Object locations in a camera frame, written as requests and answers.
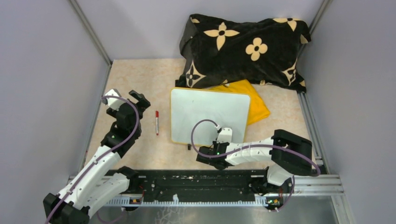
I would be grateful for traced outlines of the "red capped white marker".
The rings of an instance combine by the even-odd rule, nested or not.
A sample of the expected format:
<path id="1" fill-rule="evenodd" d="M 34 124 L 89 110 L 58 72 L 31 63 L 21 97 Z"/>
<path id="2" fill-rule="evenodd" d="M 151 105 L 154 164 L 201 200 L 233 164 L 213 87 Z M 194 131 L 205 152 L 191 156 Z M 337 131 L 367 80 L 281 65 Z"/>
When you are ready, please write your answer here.
<path id="1" fill-rule="evenodd" d="M 159 111 L 155 111 L 155 119 L 156 119 L 156 135 L 159 135 Z"/>

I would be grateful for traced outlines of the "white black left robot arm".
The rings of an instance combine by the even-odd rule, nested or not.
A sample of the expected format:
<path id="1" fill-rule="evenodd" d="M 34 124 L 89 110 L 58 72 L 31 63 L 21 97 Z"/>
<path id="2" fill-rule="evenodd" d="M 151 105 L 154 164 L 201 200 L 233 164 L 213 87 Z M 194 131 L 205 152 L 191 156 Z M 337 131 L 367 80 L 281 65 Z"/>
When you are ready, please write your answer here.
<path id="1" fill-rule="evenodd" d="M 106 181 L 103 177 L 118 163 L 141 135 L 140 120 L 151 103 L 143 94 L 130 91 L 136 99 L 123 98 L 116 89 L 101 100 L 107 114 L 115 118 L 96 153 L 88 164 L 58 193 L 49 193 L 43 200 L 47 224 L 87 224 L 115 196 L 143 193 L 137 171 L 123 166 Z"/>

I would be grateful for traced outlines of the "yellow framed whiteboard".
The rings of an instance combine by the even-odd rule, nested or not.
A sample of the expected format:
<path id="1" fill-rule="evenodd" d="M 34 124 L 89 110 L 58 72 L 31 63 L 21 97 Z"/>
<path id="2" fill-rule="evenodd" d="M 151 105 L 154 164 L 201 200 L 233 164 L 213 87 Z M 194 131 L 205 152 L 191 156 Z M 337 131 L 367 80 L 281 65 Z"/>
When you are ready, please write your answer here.
<path id="1" fill-rule="evenodd" d="M 247 94 L 173 88 L 170 92 L 171 140 L 195 145 L 210 145 L 218 134 L 214 121 L 232 130 L 233 143 L 243 143 L 251 98 Z"/>

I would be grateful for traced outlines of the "black floral pillow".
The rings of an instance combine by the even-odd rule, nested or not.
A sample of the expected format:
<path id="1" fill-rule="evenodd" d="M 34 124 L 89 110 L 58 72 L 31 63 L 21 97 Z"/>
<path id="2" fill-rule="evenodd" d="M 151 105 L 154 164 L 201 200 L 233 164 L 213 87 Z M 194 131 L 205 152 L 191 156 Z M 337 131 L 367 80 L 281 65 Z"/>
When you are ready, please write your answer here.
<path id="1" fill-rule="evenodd" d="M 247 80 L 306 92 L 297 62 L 310 41 L 309 27 L 300 19 L 239 23 L 191 14 L 179 44 L 185 67 L 175 86 L 203 89 Z"/>

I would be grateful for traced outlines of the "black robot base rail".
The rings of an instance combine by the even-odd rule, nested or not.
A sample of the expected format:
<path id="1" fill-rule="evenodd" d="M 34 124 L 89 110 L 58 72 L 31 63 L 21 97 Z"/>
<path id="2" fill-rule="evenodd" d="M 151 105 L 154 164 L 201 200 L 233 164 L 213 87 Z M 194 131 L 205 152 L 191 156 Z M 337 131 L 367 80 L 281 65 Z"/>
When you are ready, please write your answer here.
<path id="1" fill-rule="evenodd" d="M 281 208 L 293 196 L 341 196 L 336 175 L 296 176 L 281 186 L 270 184 L 267 171 L 256 170 L 110 170 L 96 181 L 76 187 L 69 201 L 91 209 L 122 207 Z"/>

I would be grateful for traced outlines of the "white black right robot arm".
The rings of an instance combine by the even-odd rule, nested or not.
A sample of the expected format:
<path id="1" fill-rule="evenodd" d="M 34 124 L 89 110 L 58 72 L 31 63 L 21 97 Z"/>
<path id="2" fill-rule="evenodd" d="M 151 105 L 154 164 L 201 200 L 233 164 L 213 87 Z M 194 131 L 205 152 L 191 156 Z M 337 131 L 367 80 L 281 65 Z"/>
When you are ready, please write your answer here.
<path id="1" fill-rule="evenodd" d="M 263 179 L 268 192 L 276 192 L 294 175 L 313 175 L 312 142 L 283 129 L 264 140 L 232 143 L 232 130 L 222 128 L 212 147 L 196 150 L 198 162 L 224 170 L 243 163 L 272 161 Z"/>

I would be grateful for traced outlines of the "yellow zippered fabric pouch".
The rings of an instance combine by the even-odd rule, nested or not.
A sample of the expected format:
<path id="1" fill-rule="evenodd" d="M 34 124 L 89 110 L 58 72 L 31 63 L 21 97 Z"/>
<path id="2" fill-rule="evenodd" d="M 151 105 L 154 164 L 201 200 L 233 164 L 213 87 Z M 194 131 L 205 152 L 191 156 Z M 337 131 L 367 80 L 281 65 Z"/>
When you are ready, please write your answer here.
<path id="1" fill-rule="evenodd" d="M 210 91 L 241 93 L 250 96 L 250 106 L 247 118 L 247 125 L 254 124 L 270 116 L 270 111 L 266 107 L 263 99 L 248 80 L 222 84 L 209 88 Z"/>

